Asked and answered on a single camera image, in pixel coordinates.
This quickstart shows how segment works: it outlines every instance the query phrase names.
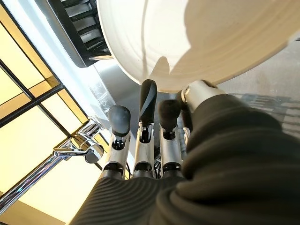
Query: robotic hand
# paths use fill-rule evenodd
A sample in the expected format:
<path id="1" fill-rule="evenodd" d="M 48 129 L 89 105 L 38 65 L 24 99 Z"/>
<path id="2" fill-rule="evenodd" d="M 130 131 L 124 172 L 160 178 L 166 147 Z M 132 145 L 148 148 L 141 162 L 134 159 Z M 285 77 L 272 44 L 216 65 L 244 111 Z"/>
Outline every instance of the robotic hand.
<path id="1" fill-rule="evenodd" d="M 133 178 L 122 176 L 130 139 L 129 111 L 123 109 L 126 131 L 119 137 L 113 132 L 110 144 L 110 155 L 123 151 L 122 157 L 108 157 L 71 225 L 300 224 L 299 140 L 284 134 L 273 117 L 206 81 L 195 81 L 177 100 L 159 104 L 163 175 L 155 179 L 155 87 L 149 80 L 142 86 L 146 94 L 141 94 Z M 180 112 L 187 143 L 184 162 L 177 134 Z"/>

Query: faucet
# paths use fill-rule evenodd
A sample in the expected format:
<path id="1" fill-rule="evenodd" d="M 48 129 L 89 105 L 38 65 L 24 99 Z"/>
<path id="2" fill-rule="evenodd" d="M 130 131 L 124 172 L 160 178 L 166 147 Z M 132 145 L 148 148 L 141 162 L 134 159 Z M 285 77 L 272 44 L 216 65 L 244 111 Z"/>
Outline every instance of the faucet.
<path id="1" fill-rule="evenodd" d="M 54 148 L 50 156 L 0 196 L 0 215 L 63 159 L 84 156 L 86 162 L 96 164 L 99 169 L 102 169 L 97 161 L 103 156 L 104 149 L 93 138 L 104 128 L 97 119 L 93 117 L 88 119 L 88 122 L 83 124 L 75 134 L 58 148 Z"/>

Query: dark sleeve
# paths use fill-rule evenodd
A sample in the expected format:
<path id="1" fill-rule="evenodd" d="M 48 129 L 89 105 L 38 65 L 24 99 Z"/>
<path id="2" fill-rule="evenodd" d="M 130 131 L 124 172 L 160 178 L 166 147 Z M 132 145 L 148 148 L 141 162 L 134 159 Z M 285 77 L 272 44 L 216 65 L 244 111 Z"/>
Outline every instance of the dark sleeve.
<path id="1" fill-rule="evenodd" d="M 182 172 L 149 224 L 299 225 L 300 142 L 236 97 L 207 99 L 192 115 Z"/>

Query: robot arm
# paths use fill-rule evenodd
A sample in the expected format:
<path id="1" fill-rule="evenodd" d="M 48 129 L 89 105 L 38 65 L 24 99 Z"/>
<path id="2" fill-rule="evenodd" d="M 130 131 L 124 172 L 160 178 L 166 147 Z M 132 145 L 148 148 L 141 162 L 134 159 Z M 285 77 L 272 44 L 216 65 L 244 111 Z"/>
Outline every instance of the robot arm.
<path id="1" fill-rule="evenodd" d="M 183 163 L 172 143 L 178 107 L 191 130 Z M 177 172 L 103 177 L 71 225 L 300 224 L 300 142 L 277 120 L 205 81 L 159 111 L 163 173 Z"/>

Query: faucet handle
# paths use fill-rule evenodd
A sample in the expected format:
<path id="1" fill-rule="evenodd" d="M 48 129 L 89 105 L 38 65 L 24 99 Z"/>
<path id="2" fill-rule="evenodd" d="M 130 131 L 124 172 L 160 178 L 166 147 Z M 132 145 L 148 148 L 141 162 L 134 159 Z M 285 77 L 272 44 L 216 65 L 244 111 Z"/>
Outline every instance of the faucet handle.
<path id="1" fill-rule="evenodd" d="M 70 138 L 70 148 L 53 149 L 53 155 L 68 160 L 72 156 L 84 156 L 87 163 L 96 163 L 103 156 L 103 147 L 88 137 L 75 134 Z"/>

